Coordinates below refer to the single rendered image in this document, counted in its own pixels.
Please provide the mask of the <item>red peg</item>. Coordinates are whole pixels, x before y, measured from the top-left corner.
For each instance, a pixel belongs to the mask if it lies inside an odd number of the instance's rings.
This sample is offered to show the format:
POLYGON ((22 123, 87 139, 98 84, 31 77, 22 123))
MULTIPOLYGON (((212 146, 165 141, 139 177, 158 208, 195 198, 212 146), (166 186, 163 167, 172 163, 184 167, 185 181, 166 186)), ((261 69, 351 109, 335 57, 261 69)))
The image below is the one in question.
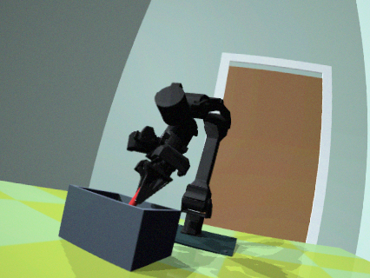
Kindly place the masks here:
POLYGON ((137 196, 137 194, 138 194, 139 190, 140 190, 140 189, 138 189, 138 191, 137 191, 137 192, 136 192, 136 194, 134 195, 134 198, 132 199, 132 201, 131 201, 131 202, 129 202, 129 205, 137 206, 137 203, 135 202, 135 198, 136 198, 136 196, 137 196))

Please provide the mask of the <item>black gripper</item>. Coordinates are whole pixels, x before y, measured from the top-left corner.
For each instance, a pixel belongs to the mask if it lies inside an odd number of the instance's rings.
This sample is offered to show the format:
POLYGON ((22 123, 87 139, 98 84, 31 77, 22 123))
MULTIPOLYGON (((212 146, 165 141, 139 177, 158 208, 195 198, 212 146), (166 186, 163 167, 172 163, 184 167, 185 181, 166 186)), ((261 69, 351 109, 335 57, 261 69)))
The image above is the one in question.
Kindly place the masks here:
POLYGON ((188 151, 186 140, 174 131, 165 130, 163 133, 166 138, 164 145, 148 154, 150 161, 140 161, 134 167, 140 174, 137 191, 140 190, 135 198, 138 205, 172 182, 173 178, 170 176, 173 172, 178 170, 177 176, 182 177, 190 168, 188 158, 183 155, 188 151))

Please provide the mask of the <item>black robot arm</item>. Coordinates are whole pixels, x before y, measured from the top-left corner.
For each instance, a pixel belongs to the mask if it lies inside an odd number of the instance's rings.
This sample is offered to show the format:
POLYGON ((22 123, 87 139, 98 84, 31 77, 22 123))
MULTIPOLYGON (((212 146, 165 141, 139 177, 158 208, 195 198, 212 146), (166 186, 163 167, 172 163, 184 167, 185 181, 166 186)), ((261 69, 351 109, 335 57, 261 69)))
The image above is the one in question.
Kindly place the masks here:
MULTIPOLYGON (((221 98, 184 93, 182 83, 171 83, 170 86, 157 92, 155 105, 163 121, 168 125, 165 130, 179 134, 188 144, 193 136, 198 136, 198 127, 194 118, 203 119, 207 138, 195 180, 187 185, 186 192, 182 196, 181 212, 186 213, 186 218, 180 231, 185 235, 202 237, 204 218, 211 218, 213 211, 212 194, 208 185, 220 142, 230 129, 230 112, 221 98), (211 111, 219 111, 220 114, 211 111)), ((161 137, 156 136, 153 127, 149 126, 143 128, 141 132, 133 131, 129 134, 127 151, 143 153, 147 157, 151 151, 164 145, 166 138, 163 135, 164 133, 161 137)))

